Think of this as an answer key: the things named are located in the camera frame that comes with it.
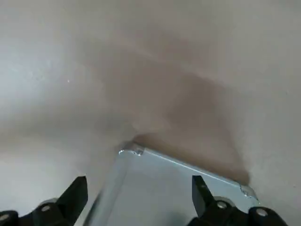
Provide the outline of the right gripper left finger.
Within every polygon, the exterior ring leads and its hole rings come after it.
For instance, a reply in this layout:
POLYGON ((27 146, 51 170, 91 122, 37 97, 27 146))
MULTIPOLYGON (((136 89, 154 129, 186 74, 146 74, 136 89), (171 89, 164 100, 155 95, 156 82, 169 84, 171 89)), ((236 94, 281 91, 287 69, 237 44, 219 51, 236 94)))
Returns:
POLYGON ((2 226, 73 226, 88 201, 87 178, 77 177, 55 202, 46 202, 20 217, 14 210, 0 213, 2 226))

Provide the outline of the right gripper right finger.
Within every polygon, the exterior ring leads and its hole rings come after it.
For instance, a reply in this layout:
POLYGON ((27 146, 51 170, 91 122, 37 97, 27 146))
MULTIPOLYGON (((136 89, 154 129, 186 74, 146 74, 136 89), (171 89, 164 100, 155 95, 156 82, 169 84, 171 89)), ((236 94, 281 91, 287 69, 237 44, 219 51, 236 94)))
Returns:
POLYGON ((229 202, 216 200, 202 176, 192 177, 192 201, 197 213, 190 226, 282 226, 284 220, 272 209, 251 207, 242 212, 229 202))

